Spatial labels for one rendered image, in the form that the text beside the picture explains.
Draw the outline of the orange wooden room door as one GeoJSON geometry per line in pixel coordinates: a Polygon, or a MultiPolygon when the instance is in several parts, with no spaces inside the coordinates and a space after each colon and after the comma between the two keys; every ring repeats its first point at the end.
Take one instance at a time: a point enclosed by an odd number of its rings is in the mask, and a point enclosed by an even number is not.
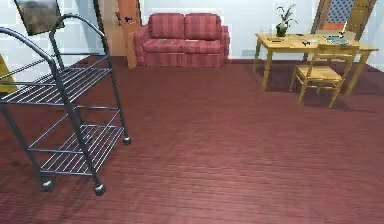
{"type": "Polygon", "coordinates": [[[139,0],[118,0],[118,7],[126,45],[128,67],[133,69],[137,65],[134,34],[141,27],[139,0]],[[125,22],[125,17],[132,17],[133,20],[125,22]]]}

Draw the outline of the yellow wooden chair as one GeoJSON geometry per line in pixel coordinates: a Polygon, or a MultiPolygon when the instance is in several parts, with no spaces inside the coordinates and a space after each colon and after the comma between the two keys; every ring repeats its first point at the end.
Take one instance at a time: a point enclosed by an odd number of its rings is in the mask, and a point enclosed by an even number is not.
{"type": "Polygon", "coordinates": [[[295,82],[301,85],[297,103],[301,104],[307,89],[332,90],[333,95],[328,104],[332,108],[343,86],[349,71],[352,68],[354,58],[359,47],[356,45],[327,45],[319,44],[313,52],[313,57],[308,65],[296,65],[289,90],[292,90],[295,82]],[[317,65],[319,59],[326,60],[328,63],[334,59],[343,60],[346,63],[342,74],[336,72],[329,64],[325,66],[317,65]]]}

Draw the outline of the red two-seat sofa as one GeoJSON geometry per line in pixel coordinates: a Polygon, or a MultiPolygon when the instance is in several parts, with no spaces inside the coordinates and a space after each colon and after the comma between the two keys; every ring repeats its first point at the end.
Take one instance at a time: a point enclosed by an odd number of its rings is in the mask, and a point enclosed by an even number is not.
{"type": "Polygon", "coordinates": [[[219,68],[228,59],[228,27],[214,13],[154,13],[134,35],[140,66],[219,68]]]}

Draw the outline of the dark framed wall picture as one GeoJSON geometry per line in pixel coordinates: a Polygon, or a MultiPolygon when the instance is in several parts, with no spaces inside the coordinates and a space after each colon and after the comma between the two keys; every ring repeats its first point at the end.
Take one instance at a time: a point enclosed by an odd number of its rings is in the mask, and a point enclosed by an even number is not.
{"type": "Polygon", "coordinates": [[[29,36],[49,32],[61,16],[57,0],[13,0],[29,36]]]}

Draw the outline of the yellow wooden dining table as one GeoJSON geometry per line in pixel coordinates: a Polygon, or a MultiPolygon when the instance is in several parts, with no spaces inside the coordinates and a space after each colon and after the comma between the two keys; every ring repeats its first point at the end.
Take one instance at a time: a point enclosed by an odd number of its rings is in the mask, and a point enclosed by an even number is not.
{"type": "MultiPolygon", "coordinates": [[[[296,53],[296,54],[303,53],[304,54],[303,60],[306,61],[308,55],[313,53],[317,49],[319,44],[329,45],[329,42],[325,40],[325,37],[323,35],[318,35],[318,34],[303,34],[302,36],[299,36],[296,34],[287,34],[285,37],[277,37],[275,34],[256,33],[256,37],[257,37],[257,43],[256,43],[256,53],[254,56],[253,72],[256,72],[257,70],[257,64],[258,64],[261,47],[264,47],[267,50],[267,57],[264,63],[264,73],[263,73],[263,79],[261,83],[262,91],[265,91],[267,87],[270,68],[272,64],[272,57],[274,53],[296,53]],[[272,43],[267,41],[267,38],[280,38],[280,39],[284,39],[284,41],[280,43],[272,43]],[[311,44],[304,46],[302,44],[303,41],[309,41],[311,44]]],[[[366,62],[369,56],[373,52],[378,51],[378,48],[369,46],[359,41],[356,41],[356,40],[348,40],[348,41],[350,42],[351,45],[359,47],[357,53],[360,55],[360,59],[357,64],[357,67],[354,69],[351,80],[345,91],[345,94],[347,96],[349,96],[352,93],[360,77],[360,74],[362,73],[366,65],[366,62]]]]}

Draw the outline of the yellow furniture piece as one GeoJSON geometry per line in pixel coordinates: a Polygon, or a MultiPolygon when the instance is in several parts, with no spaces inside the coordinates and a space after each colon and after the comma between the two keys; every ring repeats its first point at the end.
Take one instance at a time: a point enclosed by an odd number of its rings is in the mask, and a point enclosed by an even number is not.
{"type": "Polygon", "coordinates": [[[8,94],[17,89],[13,77],[11,75],[6,76],[8,72],[8,67],[3,57],[0,55],[0,93],[8,94]]]}

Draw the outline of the green potted house plant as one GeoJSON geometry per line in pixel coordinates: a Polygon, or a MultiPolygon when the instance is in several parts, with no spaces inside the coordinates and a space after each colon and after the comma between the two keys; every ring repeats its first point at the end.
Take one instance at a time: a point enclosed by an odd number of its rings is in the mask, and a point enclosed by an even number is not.
{"type": "Polygon", "coordinates": [[[289,6],[287,9],[285,9],[282,6],[277,7],[277,10],[280,10],[280,22],[276,25],[276,36],[277,37],[285,37],[286,32],[288,28],[290,27],[289,22],[293,19],[291,16],[293,13],[291,12],[292,8],[294,7],[294,4],[289,6]]]}

